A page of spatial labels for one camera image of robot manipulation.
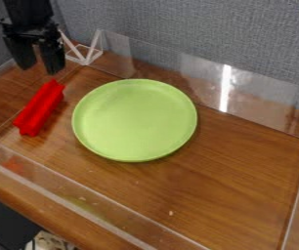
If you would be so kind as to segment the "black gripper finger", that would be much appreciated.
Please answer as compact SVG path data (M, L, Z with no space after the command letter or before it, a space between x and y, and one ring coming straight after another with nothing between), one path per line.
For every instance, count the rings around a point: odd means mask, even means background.
M59 40L38 40L41 59L49 75L54 75L65 67L65 48Z
M10 55L22 70L33 67L35 64L35 55L30 42L10 37L3 38Z

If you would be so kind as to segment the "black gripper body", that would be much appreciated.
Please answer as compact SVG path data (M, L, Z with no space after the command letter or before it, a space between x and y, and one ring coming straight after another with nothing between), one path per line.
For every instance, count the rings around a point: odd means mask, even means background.
M11 24L9 19L1 19L0 25L5 37L14 39L27 39L30 42L37 41L58 41L61 33L58 31L58 24L53 20L47 20L42 24L30 24L21 26Z

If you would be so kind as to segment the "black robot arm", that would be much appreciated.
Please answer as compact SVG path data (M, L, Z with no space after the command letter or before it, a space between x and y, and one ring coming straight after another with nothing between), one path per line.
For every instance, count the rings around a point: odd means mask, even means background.
M50 0L2 0L7 17L0 20L2 39L22 70L37 63L33 46L38 47L49 75L65 67L65 46L53 21Z

